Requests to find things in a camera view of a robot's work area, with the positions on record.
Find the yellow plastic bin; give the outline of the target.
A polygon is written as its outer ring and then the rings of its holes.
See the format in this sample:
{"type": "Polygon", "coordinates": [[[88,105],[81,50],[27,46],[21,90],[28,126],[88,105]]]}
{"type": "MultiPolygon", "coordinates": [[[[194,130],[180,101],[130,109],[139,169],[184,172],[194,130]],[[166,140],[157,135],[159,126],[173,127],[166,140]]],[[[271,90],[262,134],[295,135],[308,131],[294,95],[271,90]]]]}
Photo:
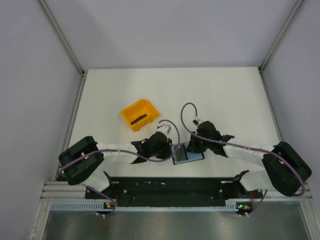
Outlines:
{"type": "Polygon", "coordinates": [[[158,116],[160,116],[158,110],[149,100],[146,99],[139,99],[135,103],[121,110],[120,114],[133,132],[138,132],[142,127],[152,123],[158,116]],[[147,117],[136,124],[131,125],[133,120],[143,114],[146,114],[147,117]]]}

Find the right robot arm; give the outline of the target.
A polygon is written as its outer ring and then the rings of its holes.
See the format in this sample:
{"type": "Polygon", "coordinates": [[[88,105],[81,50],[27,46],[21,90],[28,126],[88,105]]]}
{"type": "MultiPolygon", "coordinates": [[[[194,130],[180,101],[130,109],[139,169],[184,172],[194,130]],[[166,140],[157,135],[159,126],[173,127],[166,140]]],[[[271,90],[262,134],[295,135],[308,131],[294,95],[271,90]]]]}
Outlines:
{"type": "Polygon", "coordinates": [[[195,119],[196,130],[191,133],[189,151],[245,161],[257,166],[243,170],[233,179],[233,192],[245,198],[256,190],[277,190],[286,197],[300,197],[306,192],[305,182],[312,175],[311,168],[285,141],[276,145],[248,144],[233,135],[221,135],[210,121],[195,119]]]}

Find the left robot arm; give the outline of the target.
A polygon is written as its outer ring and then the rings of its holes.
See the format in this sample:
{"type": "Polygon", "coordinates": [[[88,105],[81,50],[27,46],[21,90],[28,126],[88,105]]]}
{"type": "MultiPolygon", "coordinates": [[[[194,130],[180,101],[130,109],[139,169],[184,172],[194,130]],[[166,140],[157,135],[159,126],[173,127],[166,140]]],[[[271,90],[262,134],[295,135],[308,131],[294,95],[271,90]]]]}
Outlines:
{"type": "Polygon", "coordinates": [[[109,198],[114,191],[107,173],[107,164],[141,164],[152,158],[164,161],[172,156],[172,140],[161,132],[150,138],[127,144],[104,144],[86,136],[62,152],[58,160],[59,175],[66,178],[69,185],[86,185],[96,190],[102,198],[109,198]]]}

